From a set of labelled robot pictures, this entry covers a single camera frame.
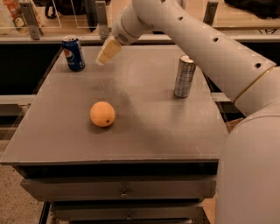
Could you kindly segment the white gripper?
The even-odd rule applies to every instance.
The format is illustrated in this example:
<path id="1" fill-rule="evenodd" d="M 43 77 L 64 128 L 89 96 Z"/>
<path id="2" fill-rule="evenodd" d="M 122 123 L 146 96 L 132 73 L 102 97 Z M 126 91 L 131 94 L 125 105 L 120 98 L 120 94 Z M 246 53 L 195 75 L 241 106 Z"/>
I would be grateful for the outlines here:
<path id="1" fill-rule="evenodd" d="M 152 30 L 153 27 L 143 22 L 137 16 L 132 4 L 129 4 L 113 22 L 111 32 L 114 37 L 105 40 L 95 62 L 100 66 L 105 65 L 121 51 L 122 45 L 131 45 Z"/>

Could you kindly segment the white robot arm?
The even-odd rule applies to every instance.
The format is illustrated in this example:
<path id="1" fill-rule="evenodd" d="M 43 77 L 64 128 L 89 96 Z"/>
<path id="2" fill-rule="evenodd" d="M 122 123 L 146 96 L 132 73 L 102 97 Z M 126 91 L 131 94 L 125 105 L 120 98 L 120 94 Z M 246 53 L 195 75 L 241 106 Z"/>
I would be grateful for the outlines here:
<path id="1" fill-rule="evenodd" d="M 168 35 L 246 116 L 220 152 L 216 224 L 280 224 L 280 68 L 187 14 L 178 0 L 131 0 L 97 63 L 151 30 Z"/>

